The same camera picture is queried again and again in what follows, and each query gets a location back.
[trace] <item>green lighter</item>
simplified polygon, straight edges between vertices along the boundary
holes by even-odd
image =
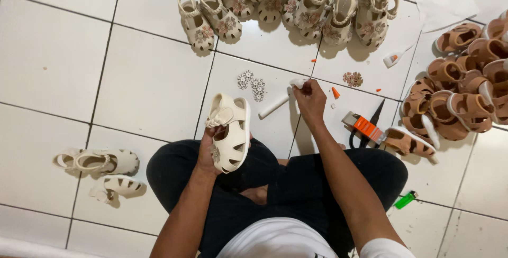
[[[407,193],[407,195],[401,197],[398,202],[396,202],[394,205],[398,209],[402,209],[403,207],[407,206],[410,202],[412,202],[415,198],[418,197],[418,193],[414,190]]]

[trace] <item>orange glue nozzle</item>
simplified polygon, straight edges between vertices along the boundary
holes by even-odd
[[[335,97],[335,99],[338,99],[340,96],[340,93],[334,87],[332,87],[332,92],[333,92],[333,96]]]

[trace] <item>white tile floor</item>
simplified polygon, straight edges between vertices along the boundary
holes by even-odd
[[[290,79],[313,76],[328,95],[325,120],[337,141],[347,143],[340,120],[348,111],[370,116],[383,99],[379,127],[400,125],[398,105],[438,56],[432,42],[443,33],[420,34],[412,1],[401,2],[377,50],[356,39],[329,47],[280,22],[249,19],[237,43],[218,40],[215,50],[196,54],[175,0],[0,0],[0,235],[104,257],[148,256],[168,216],[149,186],[109,206],[87,195],[93,177],[49,161],[70,146],[126,148],[139,156],[136,177],[146,182],[158,147],[200,138],[218,92],[248,98],[256,114],[288,92]],[[481,25],[507,8],[505,0],[475,1],[482,12],[473,21]],[[387,53],[416,41],[396,66],[384,67]],[[236,86],[247,69],[266,82],[261,103]],[[364,84],[345,86],[345,72],[360,72]],[[253,116],[252,133],[278,158],[316,152],[299,119],[291,99],[266,119]],[[416,190],[421,201],[388,216],[416,257],[508,256],[506,142],[508,131],[497,126],[443,140],[438,165],[402,158],[410,174],[403,192]]]

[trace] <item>person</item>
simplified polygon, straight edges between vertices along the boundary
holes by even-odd
[[[219,128],[201,141],[169,143],[150,159],[147,177],[170,213],[151,258],[412,257],[386,211],[407,181],[390,153],[342,150],[323,120],[326,95],[316,80],[293,88],[319,154],[277,159],[251,137],[243,165],[222,174],[210,153]]]

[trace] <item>forearm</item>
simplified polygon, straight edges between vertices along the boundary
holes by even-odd
[[[324,123],[319,122],[309,128],[320,151],[328,184],[346,217],[358,251],[375,238],[388,238],[403,245],[378,196]]]
[[[194,168],[178,203],[162,227],[150,258],[195,257],[215,178],[215,174]]]

